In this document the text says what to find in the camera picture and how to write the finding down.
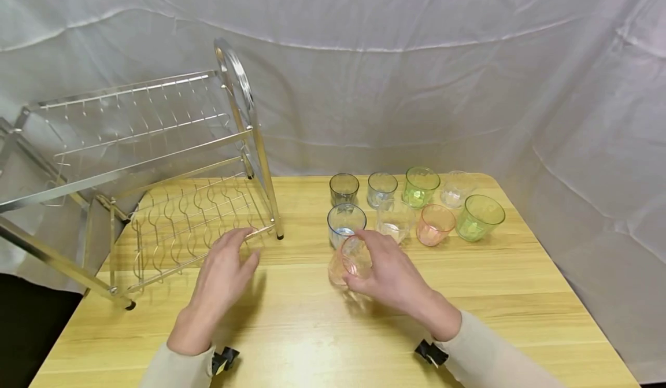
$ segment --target transparent cup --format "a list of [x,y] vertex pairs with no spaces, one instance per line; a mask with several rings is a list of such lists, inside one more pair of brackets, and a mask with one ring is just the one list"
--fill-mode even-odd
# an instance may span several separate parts
[[338,204],[328,212],[328,239],[333,248],[340,248],[348,236],[355,230],[365,229],[367,225],[365,213],[357,205],[351,203]]
[[468,242],[482,239],[498,227],[506,218],[504,209],[486,195],[472,194],[466,200],[458,216],[456,231]]
[[360,278],[368,278],[372,272],[371,253],[363,239],[356,235],[345,239],[328,264],[328,278],[337,286],[346,286],[342,279],[345,272]]
[[347,173],[339,173],[331,178],[328,186],[331,190],[331,203],[333,205],[354,203],[358,192],[358,179],[356,177]]
[[382,235],[389,235],[400,244],[415,225],[418,213],[400,200],[383,201],[377,208],[375,230]]
[[456,217],[444,206],[429,204],[421,211],[416,237],[425,246],[435,246],[456,227]]
[[376,209],[382,203],[393,199],[398,180],[389,173],[373,173],[368,177],[368,204]]
[[439,187],[439,175],[427,167],[412,167],[405,177],[407,181],[402,200],[415,209],[424,207]]
[[444,178],[442,186],[442,203],[450,209],[462,206],[465,199],[476,189],[476,181],[470,173],[452,171]]

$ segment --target stainless steel dish rack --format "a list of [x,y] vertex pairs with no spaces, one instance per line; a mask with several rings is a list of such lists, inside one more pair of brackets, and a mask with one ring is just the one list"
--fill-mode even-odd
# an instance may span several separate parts
[[[226,230],[282,239],[247,76],[222,38],[214,53],[215,70],[39,102],[14,124],[0,118],[0,235],[126,309],[128,293],[201,260]],[[67,245],[82,249],[79,262],[62,255]],[[89,260],[107,245],[109,283]],[[118,271],[137,282],[120,286]]]

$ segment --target wrist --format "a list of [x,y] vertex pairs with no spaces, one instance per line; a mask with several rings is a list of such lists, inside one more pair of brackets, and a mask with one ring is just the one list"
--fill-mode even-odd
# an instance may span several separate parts
[[436,340],[449,341],[460,332],[462,324],[460,310],[439,292],[428,290],[417,300],[410,315]]
[[178,314],[166,345],[172,352],[197,356],[210,348],[216,324],[210,314],[186,306]]

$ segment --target green cup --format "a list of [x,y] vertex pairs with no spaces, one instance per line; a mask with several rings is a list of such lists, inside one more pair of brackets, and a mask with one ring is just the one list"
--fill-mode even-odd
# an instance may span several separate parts
[[465,205],[457,218],[456,231],[468,242],[482,239],[498,227],[506,218],[504,209],[486,195],[473,194],[465,199]]
[[428,167],[412,167],[405,173],[405,191],[402,200],[412,209],[420,209],[429,203],[439,187],[439,175]]

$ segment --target sleeve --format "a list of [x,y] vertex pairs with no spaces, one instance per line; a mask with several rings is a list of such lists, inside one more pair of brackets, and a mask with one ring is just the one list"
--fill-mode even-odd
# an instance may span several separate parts
[[140,388],[208,388],[212,378],[212,356],[215,346],[197,356],[172,352],[163,343],[155,353]]
[[462,312],[460,332],[453,339],[434,344],[449,355],[445,365],[465,388],[564,388],[468,312]]

